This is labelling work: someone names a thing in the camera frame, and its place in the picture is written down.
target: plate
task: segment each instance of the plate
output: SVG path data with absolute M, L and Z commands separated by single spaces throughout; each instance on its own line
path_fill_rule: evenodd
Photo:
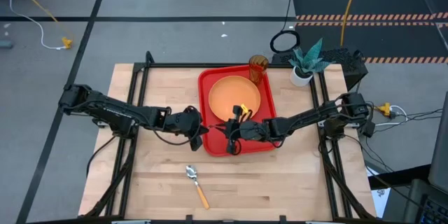
M 223 121 L 234 118 L 233 106 L 244 104 L 254 116 L 260 108 L 260 92 L 249 79 L 227 76 L 218 80 L 209 93 L 211 111 Z

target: potted plant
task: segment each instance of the potted plant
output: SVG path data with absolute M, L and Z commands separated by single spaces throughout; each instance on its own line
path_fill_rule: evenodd
M 323 71 L 331 64 L 331 62 L 322 61 L 322 58 L 319 57 L 321 48 L 322 38 L 309 49 L 305 56 L 303 56 L 300 48 L 294 49 L 295 58 L 289 60 L 289 63 L 294 67 L 290 75 L 291 82 L 294 85 L 305 86 L 313 78 L 314 73 Z

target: wooden table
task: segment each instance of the wooden table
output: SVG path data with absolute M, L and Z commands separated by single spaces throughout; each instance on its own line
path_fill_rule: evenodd
M 203 70 L 150 69 L 144 105 L 170 106 L 173 113 L 188 105 L 199 108 L 197 77 Z M 289 81 L 290 72 L 290 69 L 268 69 L 267 72 L 277 116 L 293 116 L 313 107 L 309 86 L 293 86 Z M 131 75 L 132 64 L 115 65 L 108 95 L 126 101 Z M 329 66 L 325 79 L 330 99 L 347 91 L 340 65 Z M 138 94 L 134 97 L 136 104 Z M 346 134 L 357 138 L 354 129 L 346 129 Z M 182 136 L 162 136 L 172 141 L 184 140 Z M 110 137 L 109 129 L 100 129 L 95 149 Z M 126 218 L 183 220 L 192 214 L 195 220 L 277 221 L 279 215 L 286 215 L 289 221 L 331 220 L 318 140 L 316 126 L 311 125 L 295 131 L 277 150 L 212 157 L 204 147 L 192 152 L 188 144 L 170 146 L 151 131 L 141 129 Z M 93 160 L 79 214 L 91 210 L 109 186 L 117 146 L 118 141 L 114 141 Z M 339 141 L 339 148 L 347 185 L 375 215 L 360 146 L 353 139 L 345 138 Z M 186 165 L 196 166 L 210 210 L 202 207 L 194 183 L 186 176 Z M 339 215 L 343 216 L 337 186 L 335 191 Z M 119 202 L 120 194 L 121 189 L 117 189 L 115 202 Z M 118 205 L 115 204 L 114 213 L 118 213 Z

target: amber cup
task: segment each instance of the amber cup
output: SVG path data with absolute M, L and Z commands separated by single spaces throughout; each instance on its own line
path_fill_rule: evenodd
M 249 80 L 258 85 L 265 77 L 269 60 L 263 55 L 254 55 L 249 60 Z

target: metal spoon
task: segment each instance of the metal spoon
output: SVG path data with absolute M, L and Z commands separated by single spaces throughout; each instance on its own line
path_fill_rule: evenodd
M 209 203 L 207 202 L 207 199 L 204 196 L 204 193 L 202 192 L 201 187 L 199 186 L 199 183 L 197 182 L 197 172 L 196 172 L 196 168 L 192 165 L 187 165 L 186 167 L 187 170 L 187 176 L 188 178 L 192 179 L 195 182 L 196 188 L 197 188 L 197 192 L 199 193 L 199 197 L 201 198 L 202 204 L 204 205 L 205 209 L 209 209 Z

